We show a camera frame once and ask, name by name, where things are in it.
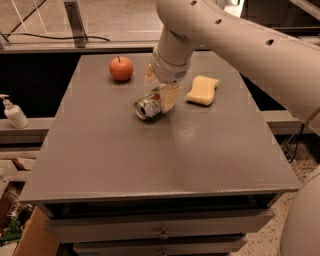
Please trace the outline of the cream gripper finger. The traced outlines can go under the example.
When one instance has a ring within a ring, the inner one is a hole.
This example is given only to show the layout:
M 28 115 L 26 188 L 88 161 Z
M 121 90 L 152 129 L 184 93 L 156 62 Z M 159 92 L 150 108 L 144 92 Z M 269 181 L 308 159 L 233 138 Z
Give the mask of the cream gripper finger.
M 169 112 L 175 105 L 175 102 L 181 91 L 179 83 L 162 84 L 160 86 L 161 111 Z
M 147 88 L 151 88 L 157 85 L 158 85 L 158 79 L 153 72 L 152 66 L 148 65 L 145 76 L 144 76 L 144 86 Z

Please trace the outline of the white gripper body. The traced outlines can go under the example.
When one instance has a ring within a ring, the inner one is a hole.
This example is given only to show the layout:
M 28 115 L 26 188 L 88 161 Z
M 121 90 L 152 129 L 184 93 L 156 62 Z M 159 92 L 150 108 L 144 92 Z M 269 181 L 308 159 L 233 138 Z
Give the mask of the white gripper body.
M 157 48 L 153 49 L 150 65 L 154 76 L 163 84 L 174 84 L 182 81 L 191 66 L 190 63 L 183 65 L 167 63 L 160 57 Z

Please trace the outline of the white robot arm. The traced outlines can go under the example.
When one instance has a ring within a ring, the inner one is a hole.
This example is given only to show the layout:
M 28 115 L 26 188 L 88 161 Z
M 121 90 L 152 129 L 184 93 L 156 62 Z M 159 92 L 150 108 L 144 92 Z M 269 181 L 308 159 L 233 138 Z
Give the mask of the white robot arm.
M 156 0 L 163 24 L 150 69 L 162 84 L 184 79 L 203 44 L 320 135 L 320 49 L 236 17 L 213 0 Z M 277 256 L 320 254 L 320 170 L 314 170 L 288 211 Z

